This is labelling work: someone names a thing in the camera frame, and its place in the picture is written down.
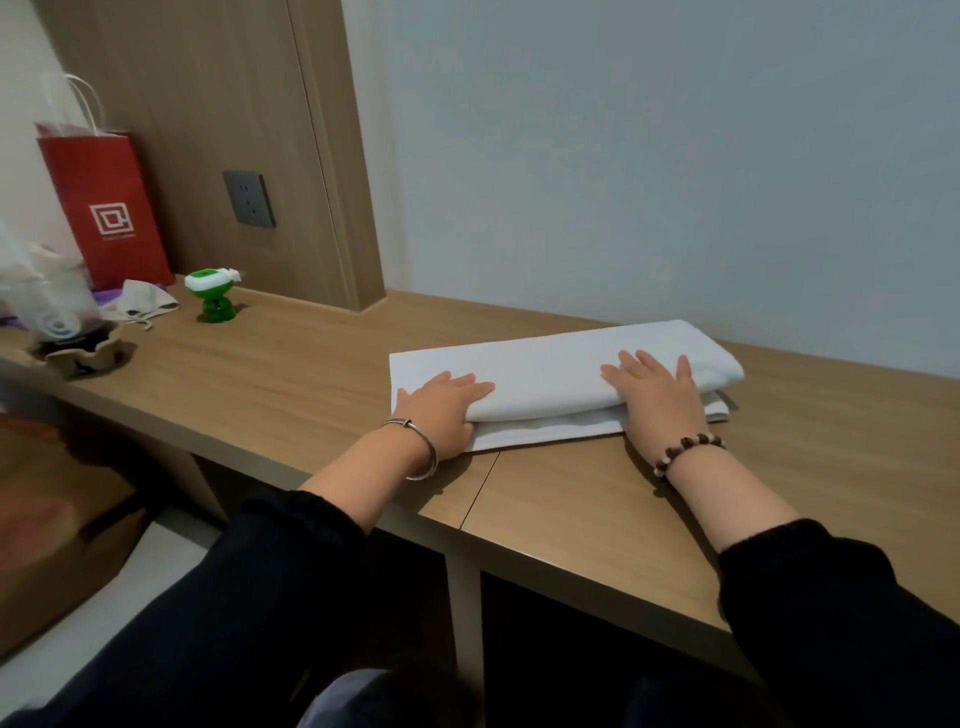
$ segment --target hand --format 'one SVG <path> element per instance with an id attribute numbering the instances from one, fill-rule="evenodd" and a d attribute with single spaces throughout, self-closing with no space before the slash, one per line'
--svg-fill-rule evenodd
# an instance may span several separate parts
<path id="1" fill-rule="evenodd" d="M 456 457 L 469 445 L 473 425 L 464 422 L 467 407 L 483 399 L 494 386 L 491 381 L 477 383 L 472 374 L 450 377 L 450 372 L 438 374 L 413 394 L 405 389 L 396 391 L 394 417 L 411 420 L 423 430 L 437 449 L 439 460 Z"/>
<path id="2" fill-rule="evenodd" d="M 709 433 L 690 360 L 685 356 L 677 360 L 676 378 L 647 352 L 637 352 L 636 359 L 620 352 L 620 366 L 604 364 L 600 376 L 627 402 L 627 437 L 650 465 L 660 460 L 667 448 L 679 445 L 682 437 Z"/>

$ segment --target desk leg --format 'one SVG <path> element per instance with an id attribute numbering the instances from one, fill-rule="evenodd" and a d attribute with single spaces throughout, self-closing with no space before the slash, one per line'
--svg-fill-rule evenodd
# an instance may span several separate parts
<path id="1" fill-rule="evenodd" d="M 447 553 L 446 585 L 450 591 L 453 643 L 460 677 L 480 699 L 484 695 L 483 613 L 480 606 L 480 570 L 461 554 Z"/>

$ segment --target white towel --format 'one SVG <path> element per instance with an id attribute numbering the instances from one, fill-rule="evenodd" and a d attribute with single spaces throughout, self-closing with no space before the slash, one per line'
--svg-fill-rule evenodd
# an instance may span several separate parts
<path id="1" fill-rule="evenodd" d="M 648 351 L 667 368 L 686 354 L 708 418 L 729 415 L 715 391 L 740 381 L 743 368 L 686 321 L 392 353 L 391 406 L 400 387 L 412 392 L 444 370 L 454 376 L 474 372 L 478 381 L 495 382 L 496 390 L 467 411 L 477 423 L 468 451 L 622 432 L 622 400 L 600 377 L 600 365 L 616 364 L 621 349 Z"/>

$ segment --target wooden wall panel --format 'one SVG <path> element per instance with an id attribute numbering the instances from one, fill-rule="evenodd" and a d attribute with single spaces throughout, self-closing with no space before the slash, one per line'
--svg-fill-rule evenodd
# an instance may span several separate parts
<path id="1" fill-rule="evenodd" d="M 251 288 L 353 309 L 382 297 L 381 279 L 361 299 L 338 240 L 285 0 L 36 7 L 63 67 L 134 134 L 175 270 L 229 266 Z M 263 174 L 275 230 L 234 220 L 225 169 Z"/>
<path id="2" fill-rule="evenodd" d="M 383 273 L 343 7 L 341 0 L 287 0 L 287 7 L 333 227 L 341 243 L 348 296 L 364 308 L 383 298 Z"/>

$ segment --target paper bag handle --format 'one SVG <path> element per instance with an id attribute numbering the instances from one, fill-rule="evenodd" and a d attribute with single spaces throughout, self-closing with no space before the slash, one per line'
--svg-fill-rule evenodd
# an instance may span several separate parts
<path id="1" fill-rule="evenodd" d="M 70 90 L 73 92 L 74 96 L 80 101 L 81 105 L 84 108 L 84 121 L 90 127 L 90 130 L 93 132 L 94 136 L 103 135 L 103 127 L 106 123 L 106 114 L 104 113 L 104 104 L 100 100 L 99 94 L 97 94 L 97 89 L 90 85 L 80 76 L 74 76 L 72 73 L 45 73 L 40 77 L 40 84 L 43 87 L 43 98 L 47 101 L 47 106 L 50 107 L 50 110 L 54 113 L 54 125 L 57 128 L 57 131 L 60 135 L 62 134 L 63 127 L 68 126 L 70 121 L 66 114 L 66 109 L 63 108 L 63 105 L 58 101 L 56 86 L 57 82 L 66 82 Z M 93 112 L 90 110 L 90 104 L 86 101 L 86 94 L 78 86 L 78 84 L 83 84 L 90 89 L 90 93 L 93 95 L 93 100 L 96 102 L 97 110 L 100 112 L 100 127 L 97 127 L 97 117 L 93 115 Z"/>

